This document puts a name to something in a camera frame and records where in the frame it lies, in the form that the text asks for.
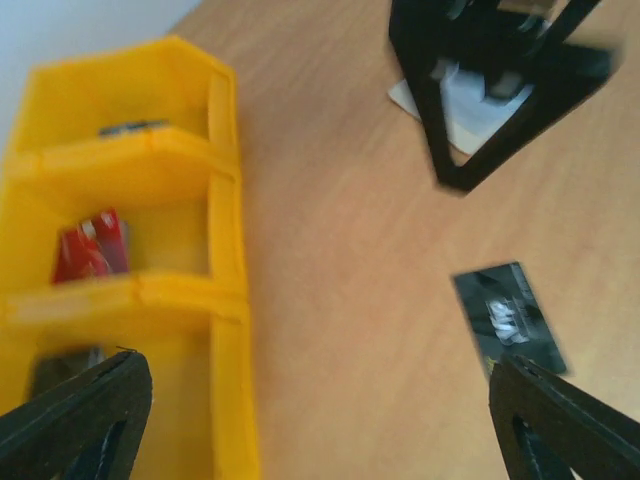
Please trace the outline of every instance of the black metal bracket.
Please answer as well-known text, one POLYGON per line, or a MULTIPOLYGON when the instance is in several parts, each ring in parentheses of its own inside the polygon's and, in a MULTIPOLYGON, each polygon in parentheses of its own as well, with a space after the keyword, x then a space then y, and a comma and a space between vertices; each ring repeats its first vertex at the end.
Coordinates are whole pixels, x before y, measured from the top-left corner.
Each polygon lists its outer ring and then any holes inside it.
POLYGON ((514 153, 595 93, 616 69, 616 49, 564 43, 600 0, 571 0, 555 22, 502 11, 499 0, 393 0, 389 37, 422 119, 439 183, 469 192, 514 153), (464 164, 449 150, 439 62, 485 79, 485 95, 533 92, 464 164), (517 84, 497 93, 505 74, 517 84))
POLYGON ((150 408, 146 359, 118 353, 0 417, 0 478, 129 478, 150 408))
POLYGON ((494 366, 489 406, 510 478, 640 478, 640 424, 524 357, 494 366))

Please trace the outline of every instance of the red object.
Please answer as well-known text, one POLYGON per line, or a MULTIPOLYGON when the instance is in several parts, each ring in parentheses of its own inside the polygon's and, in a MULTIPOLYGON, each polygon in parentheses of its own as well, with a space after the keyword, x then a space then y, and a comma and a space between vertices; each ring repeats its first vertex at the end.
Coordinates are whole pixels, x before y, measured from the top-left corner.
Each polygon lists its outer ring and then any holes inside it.
POLYGON ((115 210, 106 210, 60 235, 53 283, 127 271, 124 224, 115 210))

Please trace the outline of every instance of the wood grain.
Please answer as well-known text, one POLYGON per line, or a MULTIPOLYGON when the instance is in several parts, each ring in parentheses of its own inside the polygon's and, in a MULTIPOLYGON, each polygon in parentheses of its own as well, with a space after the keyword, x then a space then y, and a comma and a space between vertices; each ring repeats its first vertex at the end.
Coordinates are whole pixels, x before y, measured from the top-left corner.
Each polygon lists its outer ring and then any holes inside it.
POLYGON ((450 281, 521 261, 573 374, 640 419, 640 3, 594 98, 467 197, 387 98, 389 2, 210 0, 177 32, 238 73, 265 478, 505 478, 450 281))

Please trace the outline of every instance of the white object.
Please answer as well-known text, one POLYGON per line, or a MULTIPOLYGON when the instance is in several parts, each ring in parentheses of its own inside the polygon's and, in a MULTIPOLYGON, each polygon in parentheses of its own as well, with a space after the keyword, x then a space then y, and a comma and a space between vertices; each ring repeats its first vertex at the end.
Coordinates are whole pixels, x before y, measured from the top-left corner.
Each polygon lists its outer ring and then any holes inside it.
POLYGON ((200 0, 2 1, 0 152, 4 152, 32 66, 150 40, 167 33, 199 3, 200 0))
MULTIPOLYGON (((533 87, 525 86, 509 102, 484 99, 482 76, 448 67, 440 82, 445 123, 451 144, 467 155, 473 155, 493 134, 513 116, 529 97, 533 87)), ((389 90, 389 97, 420 120, 406 80, 389 90)))

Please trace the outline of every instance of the storage bin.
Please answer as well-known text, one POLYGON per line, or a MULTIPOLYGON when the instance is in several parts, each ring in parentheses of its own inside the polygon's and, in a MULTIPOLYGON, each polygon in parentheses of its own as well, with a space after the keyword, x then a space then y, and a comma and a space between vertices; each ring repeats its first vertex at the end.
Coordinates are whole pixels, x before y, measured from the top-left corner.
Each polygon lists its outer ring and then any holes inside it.
POLYGON ((233 72, 179 38, 34 72, 0 185, 0 413, 42 355, 134 348, 154 404, 133 478, 259 478, 239 159, 233 72), (131 271, 51 285, 59 232, 107 208, 131 271))

